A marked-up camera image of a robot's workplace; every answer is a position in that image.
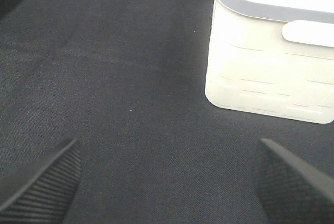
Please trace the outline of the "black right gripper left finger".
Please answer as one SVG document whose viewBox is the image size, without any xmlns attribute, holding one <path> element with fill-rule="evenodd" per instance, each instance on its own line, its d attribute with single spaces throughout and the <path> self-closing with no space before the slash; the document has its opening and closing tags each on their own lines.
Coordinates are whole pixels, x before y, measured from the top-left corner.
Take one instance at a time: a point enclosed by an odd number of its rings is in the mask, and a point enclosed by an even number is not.
<svg viewBox="0 0 334 224">
<path fill-rule="evenodd" d="M 81 152 L 66 139 L 1 179 L 1 223 L 62 223 L 81 180 Z"/>
</svg>

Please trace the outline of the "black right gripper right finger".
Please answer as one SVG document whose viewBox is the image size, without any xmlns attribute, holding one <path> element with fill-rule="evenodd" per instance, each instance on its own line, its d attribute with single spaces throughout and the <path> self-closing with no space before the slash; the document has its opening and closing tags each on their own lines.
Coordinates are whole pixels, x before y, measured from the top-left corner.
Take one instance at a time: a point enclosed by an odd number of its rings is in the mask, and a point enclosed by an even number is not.
<svg viewBox="0 0 334 224">
<path fill-rule="evenodd" d="M 269 223 L 333 223 L 333 178 L 273 140 L 259 140 L 252 176 Z"/>
</svg>

